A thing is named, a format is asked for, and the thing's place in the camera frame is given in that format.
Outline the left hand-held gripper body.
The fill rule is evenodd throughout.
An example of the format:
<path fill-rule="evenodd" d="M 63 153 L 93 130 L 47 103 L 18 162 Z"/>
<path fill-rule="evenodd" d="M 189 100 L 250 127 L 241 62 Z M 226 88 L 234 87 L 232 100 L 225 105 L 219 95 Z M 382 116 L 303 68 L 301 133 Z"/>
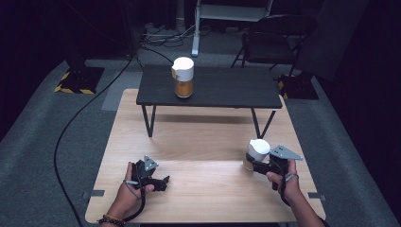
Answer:
<path fill-rule="evenodd" d="M 157 166 L 158 164 L 147 155 L 144 156 L 143 160 L 139 160 L 133 164 L 131 173 L 133 187 L 139 189 L 148 184 L 162 184 L 161 180 L 152 178 Z"/>

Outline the person's right hand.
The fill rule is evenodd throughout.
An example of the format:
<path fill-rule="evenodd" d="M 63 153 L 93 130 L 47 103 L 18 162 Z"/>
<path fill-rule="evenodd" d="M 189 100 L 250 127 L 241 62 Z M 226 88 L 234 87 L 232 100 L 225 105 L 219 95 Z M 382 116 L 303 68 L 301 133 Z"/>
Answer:
<path fill-rule="evenodd" d="M 288 194 L 302 193 L 294 160 L 288 160 L 288 174 L 285 177 L 273 172 L 268 172 L 266 176 L 270 182 L 278 184 L 279 194 L 286 202 L 288 202 L 286 199 Z"/>

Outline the white cup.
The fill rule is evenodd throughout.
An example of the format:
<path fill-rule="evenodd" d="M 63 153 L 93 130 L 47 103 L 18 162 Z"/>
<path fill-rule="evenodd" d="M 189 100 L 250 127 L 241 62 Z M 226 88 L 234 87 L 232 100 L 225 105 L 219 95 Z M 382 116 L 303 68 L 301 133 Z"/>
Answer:
<path fill-rule="evenodd" d="M 264 139 L 252 139 L 249 142 L 248 150 L 245 152 L 252 155 L 255 161 L 262 162 L 265 160 L 267 155 L 270 153 L 270 144 Z M 243 159 L 243 165 L 246 169 L 253 171 L 253 164 L 248 163 Z"/>

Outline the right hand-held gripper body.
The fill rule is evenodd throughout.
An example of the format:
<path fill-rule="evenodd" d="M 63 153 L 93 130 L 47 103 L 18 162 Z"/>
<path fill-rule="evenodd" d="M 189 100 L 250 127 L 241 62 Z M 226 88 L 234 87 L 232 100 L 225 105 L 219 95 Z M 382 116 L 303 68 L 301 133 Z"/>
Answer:
<path fill-rule="evenodd" d="M 269 152 L 269 157 L 267 163 L 252 158 L 253 171 L 263 175 L 267 172 L 273 172 L 285 177 L 288 174 L 288 160 L 303 160 L 302 156 L 282 145 L 273 148 Z"/>

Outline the grey board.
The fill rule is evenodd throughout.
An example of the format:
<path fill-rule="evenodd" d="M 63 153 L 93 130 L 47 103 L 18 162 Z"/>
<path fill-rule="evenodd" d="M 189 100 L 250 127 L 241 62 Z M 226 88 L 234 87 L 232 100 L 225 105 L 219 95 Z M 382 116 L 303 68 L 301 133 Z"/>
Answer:
<path fill-rule="evenodd" d="M 333 80 L 369 0 L 324 0 L 318 27 L 307 37 L 295 68 Z"/>

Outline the small black table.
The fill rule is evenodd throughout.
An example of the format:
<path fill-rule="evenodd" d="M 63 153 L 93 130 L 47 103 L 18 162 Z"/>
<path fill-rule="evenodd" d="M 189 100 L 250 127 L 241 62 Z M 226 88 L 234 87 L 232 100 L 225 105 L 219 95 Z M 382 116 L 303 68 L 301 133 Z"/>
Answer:
<path fill-rule="evenodd" d="M 197 67 L 191 96 L 176 96 L 174 87 L 169 66 L 144 68 L 136 104 L 142 107 L 148 135 L 153 134 L 155 121 L 155 113 L 149 113 L 148 106 L 248 108 L 252 112 L 257 109 L 276 112 L 283 107 L 276 82 L 253 68 Z"/>

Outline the light wooden table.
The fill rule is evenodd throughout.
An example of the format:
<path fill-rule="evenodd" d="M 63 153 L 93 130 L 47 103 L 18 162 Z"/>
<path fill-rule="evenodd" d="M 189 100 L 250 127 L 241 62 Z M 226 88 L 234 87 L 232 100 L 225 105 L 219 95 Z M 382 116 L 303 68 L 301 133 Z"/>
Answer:
<path fill-rule="evenodd" d="M 156 109 L 148 135 L 137 92 L 124 91 L 85 214 L 96 222 L 107 212 L 122 183 L 128 162 L 145 155 L 158 163 L 153 176 L 170 176 L 166 191 L 147 195 L 137 223 L 292 222 L 290 208 L 272 190 L 266 176 L 245 168 L 243 159 L 255 137 L 253 123 L 269 122 L 265 136 L 301 154 L 286 108 L 277 112 L 232 108 L 167 107 Z"/>

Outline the black base with yellow stripes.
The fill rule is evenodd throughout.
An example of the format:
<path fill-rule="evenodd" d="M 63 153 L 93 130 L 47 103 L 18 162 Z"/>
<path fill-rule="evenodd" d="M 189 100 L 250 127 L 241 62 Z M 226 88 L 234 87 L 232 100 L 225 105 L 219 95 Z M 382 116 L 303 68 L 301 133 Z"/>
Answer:
<path fill-rule="evenodd" d="M 278 78 L 279 93 L 283 98 L 317 100 L 319 97 L 312 78 L 312 75 L 304 73 L 298 76 L 281 75 Z"/>
<path fill-rule="evenodd" d="M 102 67 L 85 67 L 83 69 L 69 68 L 61 77 L 55 92 L 67 94 L 92 95 L 96 93 L 96 87 L 105 69 Z"/>

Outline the glass jar of amber liquid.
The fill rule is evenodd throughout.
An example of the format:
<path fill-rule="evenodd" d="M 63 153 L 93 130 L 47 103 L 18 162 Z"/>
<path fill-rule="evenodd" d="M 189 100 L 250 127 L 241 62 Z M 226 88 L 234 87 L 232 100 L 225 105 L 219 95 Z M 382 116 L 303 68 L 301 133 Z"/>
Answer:
<path fill-rule="evenodd" d="M 181 98 L 193 93 L 194 62 L 187 57 L 179 57 L 171 66 L 171 75 L 175 79 L 175 94 Z"/>

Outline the black folding chair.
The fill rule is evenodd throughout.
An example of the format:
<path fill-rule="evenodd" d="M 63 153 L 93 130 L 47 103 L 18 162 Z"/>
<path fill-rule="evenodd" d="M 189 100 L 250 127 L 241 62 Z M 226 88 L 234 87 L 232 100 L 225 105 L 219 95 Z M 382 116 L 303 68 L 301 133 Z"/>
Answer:
<path fill-rule="evenodd" d="M 289 73 L 292 74 L 305 39 L 317 27 L 317 20 L 307 15 L 266 16 L 241 36 L 241 47 L 231 67 L 238 61 L 241 61 L 241 67 L 245 62 L 266 63 L 270 68 L 285 64 L 290 65 Z"/>

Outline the person's left hand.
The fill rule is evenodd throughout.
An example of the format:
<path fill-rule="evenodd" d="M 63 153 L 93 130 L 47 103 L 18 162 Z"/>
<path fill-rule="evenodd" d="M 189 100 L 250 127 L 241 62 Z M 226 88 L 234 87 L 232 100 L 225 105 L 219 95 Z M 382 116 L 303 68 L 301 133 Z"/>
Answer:
<path fill-rule="evenodd" d="M 106 215 L 123 220 L 142 198 L 142 191 L 127 183 L 131 179 L 132 165 L 132 162 L 128 162 L 124 181 L 120 184 L 116 197 Z"/>

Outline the grey floor mat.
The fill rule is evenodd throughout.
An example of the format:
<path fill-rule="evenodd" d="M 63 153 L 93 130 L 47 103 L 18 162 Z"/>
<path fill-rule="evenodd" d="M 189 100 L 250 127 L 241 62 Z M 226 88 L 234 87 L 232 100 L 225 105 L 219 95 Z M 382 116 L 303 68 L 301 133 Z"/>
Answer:
<path fill-rule="evenodd" d="M 137 89 L 141 78 L 142 72 L 123 72 L 108 89 L 101 109 L 103 111 L 116 111 L 123 92 L 126 89 Z"/>

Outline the white metal stand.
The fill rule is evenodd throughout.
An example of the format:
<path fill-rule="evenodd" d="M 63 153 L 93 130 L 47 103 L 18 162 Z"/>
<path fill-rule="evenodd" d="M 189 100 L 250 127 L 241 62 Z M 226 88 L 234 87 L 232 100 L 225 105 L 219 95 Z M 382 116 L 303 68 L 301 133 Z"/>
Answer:
<path fill-rule="evenodd" d="M 199 55 L 201 19 L 257 22 L 270 14 L 272 3 L 273 0 L 267 0 L 264 7 L 253 8 L 203 4 L 201 0 L 198 0 L 195 7 L 195 30 L 191 55 L 193 57 Z"/>

